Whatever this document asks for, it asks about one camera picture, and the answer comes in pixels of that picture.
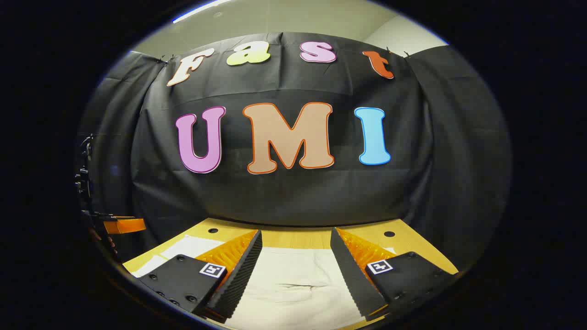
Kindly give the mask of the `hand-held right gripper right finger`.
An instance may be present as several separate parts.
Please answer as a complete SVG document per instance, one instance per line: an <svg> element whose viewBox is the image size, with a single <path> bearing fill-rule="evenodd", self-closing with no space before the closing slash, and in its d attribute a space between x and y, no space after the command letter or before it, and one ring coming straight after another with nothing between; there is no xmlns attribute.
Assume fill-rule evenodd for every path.
<svg viewBox="0 0 587 330"><path fill-rule="evenodd" d="M456 279L419 253L396 255L341 228L330 246L359 313L367 321L399 319L440 294Z"/></svg>

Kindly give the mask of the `black backdrop cloth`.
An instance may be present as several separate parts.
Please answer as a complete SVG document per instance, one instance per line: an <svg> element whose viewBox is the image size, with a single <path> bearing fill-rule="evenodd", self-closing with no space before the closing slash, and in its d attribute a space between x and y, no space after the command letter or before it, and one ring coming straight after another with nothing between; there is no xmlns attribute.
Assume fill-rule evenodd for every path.
<svg viewBox="0 0 587 330"><path fill-rule="evenodd" d="M281 227L402 219L460 271L511 180L507 124L451 46L408 58L304 32L237 36L168 62L130 51L80 119L94 207L137 215L130 259L207 218Z"/></svg>

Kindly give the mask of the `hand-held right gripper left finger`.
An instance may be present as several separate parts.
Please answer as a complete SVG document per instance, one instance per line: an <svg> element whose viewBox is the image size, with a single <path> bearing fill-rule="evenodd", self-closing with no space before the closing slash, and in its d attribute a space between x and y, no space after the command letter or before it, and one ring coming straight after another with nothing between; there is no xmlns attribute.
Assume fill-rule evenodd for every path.
<svg viewBox="0 0 587 330"><path fill-rule="evenodd" d="M233 316L262 251L253 230L192 258L178 253L139 280L188 313L215 321Z"/></svg>

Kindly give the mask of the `white jeans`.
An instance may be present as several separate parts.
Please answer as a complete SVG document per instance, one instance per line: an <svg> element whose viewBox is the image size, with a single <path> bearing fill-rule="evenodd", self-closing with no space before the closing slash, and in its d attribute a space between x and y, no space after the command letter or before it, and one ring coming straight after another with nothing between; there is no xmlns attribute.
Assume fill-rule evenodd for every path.
<svg viewBox="0 0 587 330"><path fill-rule="evenodd" d="M331 251L331 232L263 231L263 248L233 316L235 330L355 330L363 317Z"/></svg>

